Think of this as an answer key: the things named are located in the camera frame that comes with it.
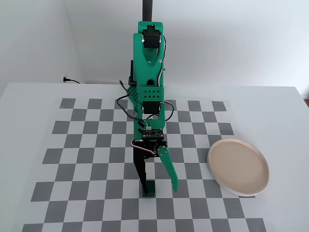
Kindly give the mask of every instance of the white wall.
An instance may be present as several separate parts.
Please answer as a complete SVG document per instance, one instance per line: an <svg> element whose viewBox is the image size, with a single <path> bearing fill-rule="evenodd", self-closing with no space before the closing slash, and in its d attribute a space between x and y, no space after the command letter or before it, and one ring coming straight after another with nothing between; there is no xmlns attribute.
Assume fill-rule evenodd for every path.
<svg viewBox="0 0 309 232"><path fill-rule="evenodd" d="M8 82L83 81L63 0L0 0L0 95Z"/></svg>
<svg viewBox="0 0 309 232"><path fill-rule="evenodd" d="M64 0L88 80L127 81L142 0ZM309 94L309 1L154 0L165 82L296 86Z"/></svg>

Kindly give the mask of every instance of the checkerboard mat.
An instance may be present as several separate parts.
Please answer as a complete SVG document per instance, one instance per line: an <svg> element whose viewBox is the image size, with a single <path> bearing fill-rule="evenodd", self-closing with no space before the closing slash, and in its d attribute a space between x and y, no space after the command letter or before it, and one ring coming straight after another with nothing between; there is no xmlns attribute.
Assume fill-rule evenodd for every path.
<svg viewBox="0 0 309 232"><path fill-rule="evenodd" d="M207 168L210 146L234 137L225 103L170 102L175 112L164 133L178 192L160 159L152 158L146 172L155 179L156 198L142 198L130 145L133 120L114 100L62 99L41 154L38 175L48 178L29 199L36 218L22 232L265 232L263 219L253 217L255 198L220 188ZM121 104L133 114L131 102Z"/></svg>

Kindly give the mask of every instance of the white table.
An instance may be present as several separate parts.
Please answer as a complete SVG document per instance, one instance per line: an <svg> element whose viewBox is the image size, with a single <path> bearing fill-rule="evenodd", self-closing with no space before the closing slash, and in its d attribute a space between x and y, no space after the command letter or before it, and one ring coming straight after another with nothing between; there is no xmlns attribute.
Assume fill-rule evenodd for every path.
<svg viewBox="0 0 309 232"><path fill-rule="evenodd" d="M0 231L11 231L55 100L123 94L120 85L7 86L0 99ZM252 207L258 209L268 232L308 231L309 108L294 87L166 86L165 95L228 101L241 138L257 147L269 165L269 185Z"/></svg>

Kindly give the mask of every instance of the black pole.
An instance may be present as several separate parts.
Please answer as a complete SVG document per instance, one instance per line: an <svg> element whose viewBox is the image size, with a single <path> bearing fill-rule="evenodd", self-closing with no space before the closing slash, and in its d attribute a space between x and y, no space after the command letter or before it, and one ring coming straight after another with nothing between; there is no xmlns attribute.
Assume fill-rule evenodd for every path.
<svg viewBox="0 0 309 232"><path fill-rule="evenodd" d="M151 22L153 17L153 0L143 0L143 21Z"/></svg>

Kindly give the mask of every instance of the beige plate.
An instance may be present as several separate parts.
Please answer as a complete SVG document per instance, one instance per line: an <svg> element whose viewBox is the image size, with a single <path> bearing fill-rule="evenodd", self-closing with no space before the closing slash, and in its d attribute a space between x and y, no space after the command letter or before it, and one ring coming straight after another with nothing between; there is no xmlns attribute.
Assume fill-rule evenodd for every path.
<svg viewBox="0 0 309 232"><path fill-rule="evenodd" d="M215 142L209 149L207 165L221 187L239 196L256 195L268 184L266 159L254 146L238 139Z"/></svg>

